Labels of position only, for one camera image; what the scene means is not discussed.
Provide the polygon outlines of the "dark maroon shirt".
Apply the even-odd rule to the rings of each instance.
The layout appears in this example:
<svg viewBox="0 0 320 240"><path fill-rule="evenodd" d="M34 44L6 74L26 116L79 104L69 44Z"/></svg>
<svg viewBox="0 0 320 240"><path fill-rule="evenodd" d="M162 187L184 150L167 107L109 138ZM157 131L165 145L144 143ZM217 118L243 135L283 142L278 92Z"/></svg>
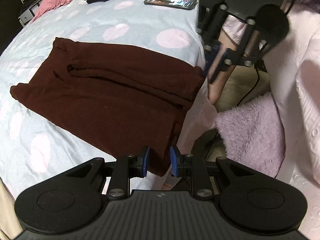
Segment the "dark maroon shirt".
<svg viewBox="0 0 320 240"><path fill-rule="evenodd" d="M137 46L56 38L48 58L11 96L117 158L152 151L148 171L170 166L187 111L204 82L198 66Z"/></svg>

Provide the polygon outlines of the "purple fleece sleeve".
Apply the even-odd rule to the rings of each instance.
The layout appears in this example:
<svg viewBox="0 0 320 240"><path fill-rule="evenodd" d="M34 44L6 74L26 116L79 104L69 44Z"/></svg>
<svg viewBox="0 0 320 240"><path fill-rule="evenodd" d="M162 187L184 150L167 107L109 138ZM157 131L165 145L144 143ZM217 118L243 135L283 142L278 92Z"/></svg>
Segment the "purple fleece sleeve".
<svg viewBox="0 0 320 240"><path fill-rule="evenodd" d="M285 157L285 134L273 95L267 92L220 112L215 126L227 158L276 177Z"/></svg>

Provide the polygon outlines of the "smartphone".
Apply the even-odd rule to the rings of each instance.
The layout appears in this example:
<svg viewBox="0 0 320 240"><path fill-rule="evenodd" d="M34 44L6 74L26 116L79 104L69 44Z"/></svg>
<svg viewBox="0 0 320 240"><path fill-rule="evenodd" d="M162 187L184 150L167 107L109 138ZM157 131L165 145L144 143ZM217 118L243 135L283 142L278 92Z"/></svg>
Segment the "smartphone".
<svg viewBox="0 0 320 240"><path fill-rule="evenodd" d="M197 0L145 0L144 4L183 10L193 10L197 5Z"/></svg>

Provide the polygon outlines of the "white nightstand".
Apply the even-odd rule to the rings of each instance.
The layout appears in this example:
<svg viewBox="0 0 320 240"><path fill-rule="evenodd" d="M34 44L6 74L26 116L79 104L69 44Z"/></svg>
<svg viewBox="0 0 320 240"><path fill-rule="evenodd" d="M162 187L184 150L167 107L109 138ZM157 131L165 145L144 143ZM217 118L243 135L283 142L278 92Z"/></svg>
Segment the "white nightstand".
<svg viewBox="0 0 320 240"><path fill-rule="evenodd" d="M42 0L32 0L32 3L24 6L18 17L19 23L23 28L35 17L41 2Z"/></svg>

